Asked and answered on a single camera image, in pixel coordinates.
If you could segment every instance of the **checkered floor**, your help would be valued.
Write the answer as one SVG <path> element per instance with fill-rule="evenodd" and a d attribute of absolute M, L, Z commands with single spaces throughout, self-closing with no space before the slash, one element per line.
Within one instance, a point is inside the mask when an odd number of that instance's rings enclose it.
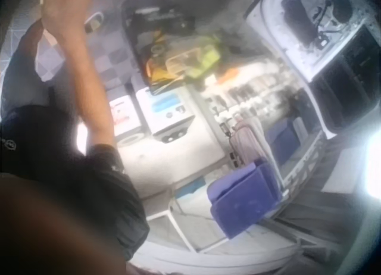
<path fill-rule="evenodd" d="M 130 56 L 121 30 L 108 32 L 102 36 L 94 33 L 94 36 L 89 36 L 88 43 L 90 54 L 106 90 L 125 84 L 130 79 L 132 72 Z M 63 63 L 64 56 L 60 47 L 51 46 L 43 37 L 36 59 L 37 73 L 41 79 L 43 81 L 51 79 Z"/>

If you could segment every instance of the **sleeve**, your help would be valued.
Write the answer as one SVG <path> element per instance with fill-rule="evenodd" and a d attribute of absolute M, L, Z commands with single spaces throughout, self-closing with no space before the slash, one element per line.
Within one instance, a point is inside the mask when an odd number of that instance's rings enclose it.
<path fill-rule="evenodd" d="M 142 201 L 124 172 L 118 151 L 109 145 L 95 145 L 86 156 L 104 204 L 99 214 L 113 227 L 123 255 L 128 261 L 144 243 L 149 226 Z"/>

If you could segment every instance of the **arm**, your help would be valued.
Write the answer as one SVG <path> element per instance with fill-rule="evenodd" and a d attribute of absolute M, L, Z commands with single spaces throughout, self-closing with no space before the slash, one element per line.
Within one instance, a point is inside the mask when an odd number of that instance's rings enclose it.
<path fill-rule="evenodd" d="M 84 37 L 72 36 L 60 45 L 73 76 L 77 109 L 89 130 L 90 145 L 108 144 L 115 147 L 110 105 Z"/>
<path fill-rule="evenodd" d="M 110 105 L 86 47 L 84 23 L 89 3 L 90 0 L 44 0 L 42 22 L 66 56 L 77 109 L 89 130 L 90 145 L 115 146 Z"/>

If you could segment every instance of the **bright light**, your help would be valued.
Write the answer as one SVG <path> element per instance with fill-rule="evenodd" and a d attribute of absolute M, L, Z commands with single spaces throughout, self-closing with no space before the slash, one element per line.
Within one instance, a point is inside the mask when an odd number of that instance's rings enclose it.
<path fill-rule="evenodd" d="M 86 144 L 88 141 L 88 129 L 84 123 L 79 123 L 77 127 L 77 148 L 86 155 Z"/>
<path fill-rule="evenodd" d="M 381 200 L 381 130 L 368 143 L 366 161 L 366 190 Z"/>

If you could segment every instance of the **man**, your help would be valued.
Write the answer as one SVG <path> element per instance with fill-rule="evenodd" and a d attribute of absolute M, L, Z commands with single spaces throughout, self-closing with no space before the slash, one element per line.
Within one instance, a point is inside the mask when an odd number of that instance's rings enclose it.
<path fill-rule="evenodd" d="M 44 0 L 42 21 L 21 38 L 5 74 L 0 263 L 2 271 L 11 267 L 10 274 L 126 274 L 125 261 L 149 231 L 124 174 L 108 99 L 86 48 L 89 2 Z M 44 28 L 65 54 L 67 85 L 89 131 L 85 157 L 75 147 L 77 117 L 57 106 L 52 83 L 35 72 Z"/>

